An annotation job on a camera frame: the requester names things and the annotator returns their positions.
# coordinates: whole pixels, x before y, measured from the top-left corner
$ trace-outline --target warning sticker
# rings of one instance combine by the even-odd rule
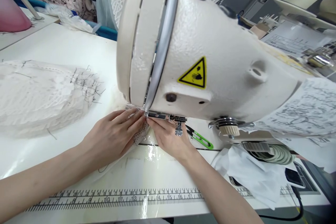
[[[205,89],[207,84],[207,66],[205,57],[202,57],[188,71],[186,71],[177,82],[193,86],[195,88]]]

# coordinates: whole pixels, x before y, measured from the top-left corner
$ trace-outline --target hand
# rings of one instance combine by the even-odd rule
[[[143,111],[136,111],[136,108],[114,111],[100,119],[84,137],[78,147],[92,160],[90,172],[121,158],[133,145],[133,136],[146,120]]]
[[[185,124],[182,136],[175,135],[175,123],[162,119],[148,118],[147,123],[153,128],[158,145],[180,163],[189,160],[196,148],[190,143]]]

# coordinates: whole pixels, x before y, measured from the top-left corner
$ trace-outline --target ruler scale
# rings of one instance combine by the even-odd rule
[[[245,199],[254,199],[243,186],[235,187]],[[293,194],[290,187],[281,187],[281,195]],[[64,190],[28,208],[26,212],[119,208],[179,203],[205,203],[198,188]]]

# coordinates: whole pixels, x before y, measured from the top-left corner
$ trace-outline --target green thread snips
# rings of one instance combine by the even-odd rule
[[[193,130],[191,127],[189,127],[188,125],[186,125],[187,128],[187,132],[188,134],[194,138],[195,140],[197,140],[198,142],[200,142],[202,145],[204,145],[206,148],[208,149],[213,149],[214,146],[212,143],[210,143],[208,140],[206,140],[204,137],[202,137],[200,134],[198,134],[195,130]]]

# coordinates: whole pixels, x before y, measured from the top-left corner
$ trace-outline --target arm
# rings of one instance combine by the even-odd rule
[[[175,124],[160,119],[148,119],[148,124],[159,146],[185,167],[219,224],[263,223],[250,204],[190,143],[185,126],[179,137],[175,136]]]
[[[122,157],[145,121],[136,109],[99,120],[77,146],[30,169],[0,180],[0,223]]]

